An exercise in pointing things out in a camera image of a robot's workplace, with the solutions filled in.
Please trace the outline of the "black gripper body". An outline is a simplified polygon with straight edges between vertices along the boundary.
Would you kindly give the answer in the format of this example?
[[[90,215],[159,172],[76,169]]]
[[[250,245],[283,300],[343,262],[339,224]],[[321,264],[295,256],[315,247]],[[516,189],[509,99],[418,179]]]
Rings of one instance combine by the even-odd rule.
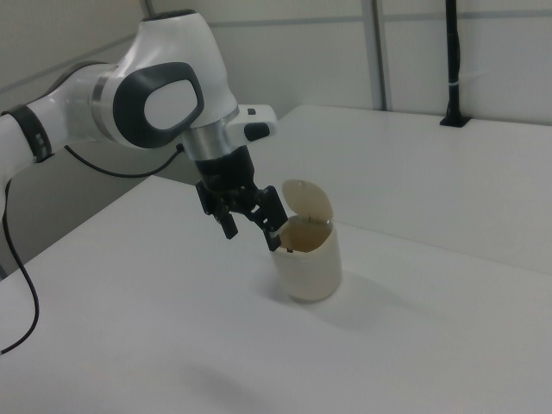
[[[230,154],[212,160],[195,162],[201,180],[196,184],[201,199],[217,195],[236,195],[254,199],[254,164],[248,148],[239,147]]]

